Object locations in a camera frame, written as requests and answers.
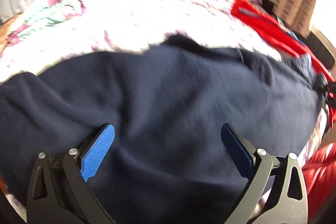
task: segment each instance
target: red strap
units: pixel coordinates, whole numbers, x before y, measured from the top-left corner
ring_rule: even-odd
[[[302,54],[309,54],[311,57],[311,64],[315,71],[323,73],[328,82],[334,81],[328,70],[323,66],[320,60],[315,57],[311,50],[285,33],[280,28],[279,23],[270,15],[255,9],[246,0],[236,0],[232,7],[231,14],[239,18],[245,24],[251,26],[259,36],[271,46],[295,57],[299,57]],[[329,121],[330,126],[332,127],[334,121],[336,121],[336,111],[329,106],[329,112]]]

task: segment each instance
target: red cloth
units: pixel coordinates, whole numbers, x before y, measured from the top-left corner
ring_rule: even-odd
[[[323,206],[336,184],[336,143],[316,151],[302,167],[308,195],[308,220]]]
[[[279,23],[270,15],[258,11],[246,0],[236,0],[232,7],[231,14],[251,26],[260,37],[271,46],[295,57],[299,57],[302,54],[309,54],[315,71],[323,73],[328,82],[334,81],[328,70],[315,57],[311,50],[284,32]],[[330,126],[332,127],[334,121],[336,121],[336,111],[329,106],[329,113]]]

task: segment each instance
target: navy garment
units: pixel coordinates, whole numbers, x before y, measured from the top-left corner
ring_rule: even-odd
[[[111,123],[115,141],[87,183],[118,224],[221,224],[247,182],[222,125],[298,155],[323,104],[318,79],[306,56],[277,62],[181,36],[22,73],[0,86],[0,174],[24,203],[39,152],[64,153]]]

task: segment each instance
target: silver screw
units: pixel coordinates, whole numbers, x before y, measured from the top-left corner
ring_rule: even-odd
[[[44,158],[45,158],[45,153],[44,152],[39,153],[39,159],[44,159]]]
[[[265,149],[262,149],[262,148],[258,148],[257,149],[257,153],[260,155],[260,156],[265,156],[267,154],[266,150]]]
[[[289,153],[288,156],[292,159],[292,160],[296,160],[297,159],[297,155],[294,153]]]
[[[77,148],[71,148],[71,149],[69,150],[69,154],[72,155],[72,156],[76,155],[77,153],[78,153]]]

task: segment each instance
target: bed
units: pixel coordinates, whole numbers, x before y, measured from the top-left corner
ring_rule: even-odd
[[[248,1],[262,9],[261,0]],[[72,0],[73,5],[68,0],[59,0],[63,6],[58,7],[57,13],[60,11],[62,20],[52,20],[50,24],[41,23],[50,19],[50,14],[41,16],[39,8],[45,7],[43,3],[48,0],[10,2],[0,0],[2,21],[12,18],[1,27],[0,82],[23,71],[38,75],[63,60],[91,52],[140,54],[176,33],[204,47],[244,48],[275,60],[284,56],[230,14],[234,0]],[[69,17],[64,7],[80,12]],[[26,32],[22,25],[32,18],[33,28]],[[299,155],[301,166],[320,145],[328,115],[328,109],[322,108],[315,129]]]

